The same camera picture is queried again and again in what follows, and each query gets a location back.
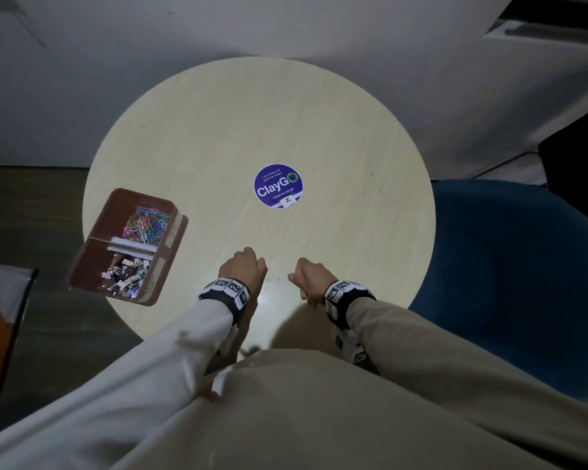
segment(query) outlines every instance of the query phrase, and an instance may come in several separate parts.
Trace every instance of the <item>fist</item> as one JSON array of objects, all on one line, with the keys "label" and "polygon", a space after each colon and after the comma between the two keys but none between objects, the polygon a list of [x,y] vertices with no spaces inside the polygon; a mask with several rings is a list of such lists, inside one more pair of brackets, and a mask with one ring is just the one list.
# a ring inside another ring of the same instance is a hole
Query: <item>fist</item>
[{"label": "fist", "polygon": [[329,285],[337,281],[322,264],[314,264],[301,257],[294,273],[288,274],[288,280],[300,288],[300,298],[309,303],[324,303],[324,295]]},{"label": "fist", "polygon": [[248,288],[251,296],[259,294],[259,288],[263,283],[268,268],[266,260],[255,255],[251,247],[245,247],[243,251],[237,251],[233,257],[220,267],[218,277],[239,280]]}]

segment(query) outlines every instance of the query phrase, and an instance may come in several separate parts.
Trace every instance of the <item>gray floor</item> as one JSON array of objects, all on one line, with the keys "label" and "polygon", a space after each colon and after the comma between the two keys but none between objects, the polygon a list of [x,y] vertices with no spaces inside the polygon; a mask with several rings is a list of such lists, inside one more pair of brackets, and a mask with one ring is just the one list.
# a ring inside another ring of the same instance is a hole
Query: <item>gray floor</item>
[{"label": "gray floor", "polygon": [[0,397],[0,430],[138,345],[102,298],[68,290],[87,170],[0,168],[0,264],[38,268]]}]

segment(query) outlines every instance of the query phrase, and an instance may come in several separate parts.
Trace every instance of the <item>round table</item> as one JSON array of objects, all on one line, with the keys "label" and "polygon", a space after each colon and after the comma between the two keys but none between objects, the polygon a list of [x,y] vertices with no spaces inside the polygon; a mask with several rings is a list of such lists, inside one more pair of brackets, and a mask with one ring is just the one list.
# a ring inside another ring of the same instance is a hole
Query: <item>round table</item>
[{"label": "round table", "polygon": [[[257,173],[272,164],[293,168],[303,183],[286,209],[255,193]],[[242,353],[335,354],[324,312],[308,309],[288,282],[298,258],[409,306],[433,250],[433,193],[414,142],[370,94],[303,62],[226,59],[153,87],[98,150],[83,199],[85,236],[118,187],[169,199],[189,220],[154,306],[109,299],[142,338],[182,314],[220,265],[250,245],[268,275]]]}]

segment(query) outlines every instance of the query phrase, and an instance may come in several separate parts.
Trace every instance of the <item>chair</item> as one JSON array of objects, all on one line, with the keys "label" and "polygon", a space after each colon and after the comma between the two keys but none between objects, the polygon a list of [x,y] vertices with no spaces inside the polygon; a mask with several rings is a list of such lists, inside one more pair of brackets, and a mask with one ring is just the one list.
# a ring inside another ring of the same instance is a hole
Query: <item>chair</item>
[{"label": "chair", "polygon": [[588,397],[588,219],[541,187],[433,184],[436,238],[410,309]]}]

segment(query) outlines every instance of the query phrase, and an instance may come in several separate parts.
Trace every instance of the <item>purple circular sticker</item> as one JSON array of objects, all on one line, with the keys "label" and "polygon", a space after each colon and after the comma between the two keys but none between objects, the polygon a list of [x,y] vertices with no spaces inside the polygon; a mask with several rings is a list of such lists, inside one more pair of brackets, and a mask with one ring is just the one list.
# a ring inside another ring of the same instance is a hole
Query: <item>purple circular sticker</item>
[{"label": "purple circular sticker", "polygon": [[266,206],[285,209],[303,195],[303,180],[294,168],[268,165],[255,177],[255,196]]}]

